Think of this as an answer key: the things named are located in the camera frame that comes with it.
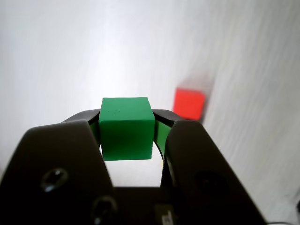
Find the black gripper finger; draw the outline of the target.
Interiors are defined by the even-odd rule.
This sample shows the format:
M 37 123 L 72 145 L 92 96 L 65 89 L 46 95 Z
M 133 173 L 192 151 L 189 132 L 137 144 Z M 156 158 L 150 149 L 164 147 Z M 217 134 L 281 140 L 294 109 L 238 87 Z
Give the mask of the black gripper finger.
M 170 131 L 165 161 L 181 225 L 263 225 L 265 219 L 203 125 L 155 109 Z
M 117 223 L 98 118 L 98 109 L 83 111 L 24 134 L 0 184 L 1 224 Z

